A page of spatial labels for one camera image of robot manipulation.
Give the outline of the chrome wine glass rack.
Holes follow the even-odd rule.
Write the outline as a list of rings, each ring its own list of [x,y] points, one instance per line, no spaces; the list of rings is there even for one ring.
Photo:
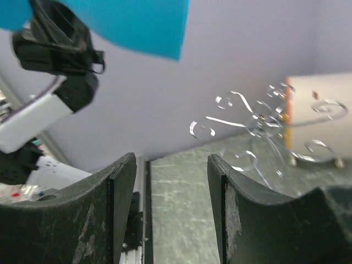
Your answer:
[[[241,104],[247,117],[241,121],[229,121],[206,116],[190,123],[190,134],[199,140],[213,138],[216,125],[228,125],[244,129],[246,134],[239,143],[231,141],[223,146],[219,155],[233,169],[261,184],[284,194],[300,195],[317,186],[351,184],[351,158],[338,168],[334,162],[312,163],[299,161],[290,163],[291,152],[286,147],[286,110],[289,95],[294,88],[282,83],[269,88],[267,99],[254,103],[237,92],[230,91],[216,98],[218,108],[231,111]]]

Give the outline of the blue wine glass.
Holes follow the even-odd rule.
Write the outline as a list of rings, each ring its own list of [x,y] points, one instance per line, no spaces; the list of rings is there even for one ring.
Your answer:
[[[188,1],[57,1],[104,40],[134,51],[179,60]],[[32,18],[30,1],[1,1],[1,29],[16,32]]]

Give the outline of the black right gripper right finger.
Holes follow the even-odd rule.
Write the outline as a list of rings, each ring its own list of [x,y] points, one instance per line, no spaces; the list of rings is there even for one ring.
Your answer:
[[[221,263],[351,263],[351,187],[291,197],[207,160]]]

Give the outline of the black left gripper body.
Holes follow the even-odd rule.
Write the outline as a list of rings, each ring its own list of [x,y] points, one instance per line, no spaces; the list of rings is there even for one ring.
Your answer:
[[[12,35],[13,50],[25,70],[54,75],[83,75],[105,65],[104,52],[94,49],[90,29],[57,1],[30,1],[29,28]]]

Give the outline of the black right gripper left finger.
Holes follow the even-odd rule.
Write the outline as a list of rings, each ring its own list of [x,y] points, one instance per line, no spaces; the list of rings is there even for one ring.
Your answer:
[[[136,178],[130,152],[37,201],[1,206],[1,263],[118,263]]]

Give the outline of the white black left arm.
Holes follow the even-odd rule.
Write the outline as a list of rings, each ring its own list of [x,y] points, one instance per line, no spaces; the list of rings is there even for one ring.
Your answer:
[[[1,182],[25,184],[42,151],[34,138],[56,121],[80,111],[98,88],[94,64],[104,52],[94,49],[89,28],[57,1],[30,1],[30,26],[13,33],[13,51],[23,69],[49,73],[54,80],[30,102],[1,120]]]

